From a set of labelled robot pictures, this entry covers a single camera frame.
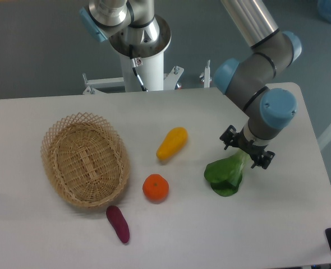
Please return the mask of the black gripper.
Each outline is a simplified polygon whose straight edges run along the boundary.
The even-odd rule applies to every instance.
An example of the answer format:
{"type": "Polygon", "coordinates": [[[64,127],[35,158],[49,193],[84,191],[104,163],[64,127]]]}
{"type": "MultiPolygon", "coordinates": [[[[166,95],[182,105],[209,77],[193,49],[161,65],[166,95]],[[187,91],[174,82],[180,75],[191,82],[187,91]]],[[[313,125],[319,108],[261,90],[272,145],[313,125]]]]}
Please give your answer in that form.
{"type": "Polygon", "coordinates": [[[266,143],[253,136],[248,127],[243,127],[242,131],[237,133],[235,127],[230,125],[219,139],[224,144],[224,150],[234,147],[247,153],[253,161],[252,169],[256,166],[267,169],[275,157],[274,152],[264,151],[266,143]]]}

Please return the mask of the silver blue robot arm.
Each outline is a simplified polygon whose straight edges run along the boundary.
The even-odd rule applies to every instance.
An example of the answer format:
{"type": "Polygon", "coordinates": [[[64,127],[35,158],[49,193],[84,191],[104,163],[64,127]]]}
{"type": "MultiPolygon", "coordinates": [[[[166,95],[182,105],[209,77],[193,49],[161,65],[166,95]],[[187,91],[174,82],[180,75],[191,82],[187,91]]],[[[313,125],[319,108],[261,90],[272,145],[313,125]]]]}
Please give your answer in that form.
{"type": "MultiPolygon", "coordinates": [[[[231,58],[214,73],[213,83],[247,116],[241,131],[230,126],[220,139],[226,147],[247,153],[255,166],[266,169],[274,153],[269,142],[297,111],[296,98],[268,83],[301,54],[299,38],[280,31],[262,1],[223,1],[223,6],[252,50],[243,62],[231,58]]],[[[125,89],[165,89],[164,51],[171,42],[167,22],[154,12],[153,1],[90,1],[80,12],[87,31],[99,42],[109,41],[118,53],[125,89]]]]}

